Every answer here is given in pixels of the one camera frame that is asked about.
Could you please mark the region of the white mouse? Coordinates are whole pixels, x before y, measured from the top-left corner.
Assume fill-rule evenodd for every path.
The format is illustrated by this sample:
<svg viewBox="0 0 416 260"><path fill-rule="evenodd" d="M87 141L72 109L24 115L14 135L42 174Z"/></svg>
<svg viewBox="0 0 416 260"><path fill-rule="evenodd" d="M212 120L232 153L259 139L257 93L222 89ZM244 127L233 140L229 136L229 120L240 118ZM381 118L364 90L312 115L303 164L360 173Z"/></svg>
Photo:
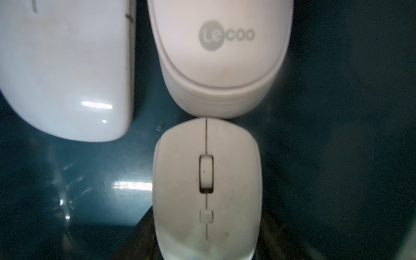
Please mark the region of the white mouse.
<svg viewBox="0 0 416 260"><path fill-rule="evenodd" d="M162 75L195 117L231 119L256 108L283 64L293 1L148 1Z"/></svg>
<svg viewBox="0 0 416 260"><path fill-rule="evenodd" d="M153 217L165 260L251 260L262 215L257 141L225 120L166 131L153 162Z"/></svg>
<svg viewBox="0 0 416 260"><path fill-rule="evenodd" d="M136 13L136 1L2 1L2 95L44 133L119 139L133 118Z"/></svg>

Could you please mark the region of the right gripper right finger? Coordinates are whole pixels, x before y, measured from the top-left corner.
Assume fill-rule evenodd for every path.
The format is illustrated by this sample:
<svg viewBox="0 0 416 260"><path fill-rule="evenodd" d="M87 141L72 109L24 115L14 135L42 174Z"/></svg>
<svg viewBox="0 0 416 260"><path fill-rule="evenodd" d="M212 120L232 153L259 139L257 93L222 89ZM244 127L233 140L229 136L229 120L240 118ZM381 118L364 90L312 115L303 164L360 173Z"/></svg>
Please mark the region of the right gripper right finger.
<svg viewBox="0 0 416 260"><path fill-rule="evenodd" d="M262 211L257 260L308 260L308 256L287 233L286 226L269 212Z"/></svg>

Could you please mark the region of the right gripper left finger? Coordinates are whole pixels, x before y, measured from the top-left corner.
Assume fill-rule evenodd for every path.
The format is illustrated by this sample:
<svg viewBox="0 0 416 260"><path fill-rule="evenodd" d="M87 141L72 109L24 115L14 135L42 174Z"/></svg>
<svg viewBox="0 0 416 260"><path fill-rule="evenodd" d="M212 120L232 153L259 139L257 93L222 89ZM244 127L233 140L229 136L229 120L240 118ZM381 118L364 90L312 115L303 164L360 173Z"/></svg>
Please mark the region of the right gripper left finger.
<svg viewBox="0 0 416 260"><path fill-rule="evenodd" d="M158 242L153 207L145 213L127 240L112 256L113 260L157 260Z"/></svg>

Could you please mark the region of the teal storage box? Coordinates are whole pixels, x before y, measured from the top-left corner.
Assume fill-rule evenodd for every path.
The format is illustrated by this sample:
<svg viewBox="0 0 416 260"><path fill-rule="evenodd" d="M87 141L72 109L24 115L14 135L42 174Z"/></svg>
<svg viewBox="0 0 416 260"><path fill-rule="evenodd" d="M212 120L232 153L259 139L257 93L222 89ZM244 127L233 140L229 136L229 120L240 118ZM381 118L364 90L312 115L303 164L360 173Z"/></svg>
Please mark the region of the teal storage box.
<svg viewBox="0 0 416 260"><path fill-rule="evenodd" d="M152 207L154 148L190 120L136 6L134 117L106 143L23 121L1 98L1 259L109 260ZM295 1L275 85L233 119L257 140L263 211L309 260L416 257L416 3Z"/></svg>

